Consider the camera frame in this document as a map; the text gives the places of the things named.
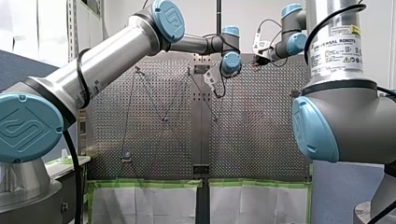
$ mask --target end effector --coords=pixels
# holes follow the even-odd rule
[[[252,47],[256,54],[255,64],[266,65],[302,52],[306,42],[302,30],[306,30],[306,11],[301,4],[290,4],[283,8],[280,42],[273,45],[273,41],[261,41],[261,27],[257,30]]]

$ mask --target universal robots label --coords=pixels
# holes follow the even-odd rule
[[[310,50],[312,76],[327,76],[341,69],[363,70],[361,38],[358,35],[336,35],[318,41]]]

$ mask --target blue joint cap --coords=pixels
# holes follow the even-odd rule
[[[303,33],[296,33],[291,35],[286,45],[286,50],[290,56],[302,52],[305,48],[306,35]]]
[[[224,75],[232,75],[241,69],[241,56],[235,52],[231,51],[224,55],[221,62],[221,71]]]
[[[27,93],[0,94],[0,162],[36,160],[62,137],[64,120],[46,99]]]
[[[294,100],[292,119],[294,138],[306,157],[318,161],[339,160],[338,145],[332,129],[309,98],[300,96]]]
[[[183,38],[185,23],[175,3],[169,0],[155,0],[152,12],[158,29],[167,41],[176,43]]]
[[[303,7],[299,3],[290,4],[282,9],[282,19],[287,17],[291,12],[303,10]]]
[[[234,25],[224,26],[222,32],[227,35],[234,35],[239,37],[239,27]]]

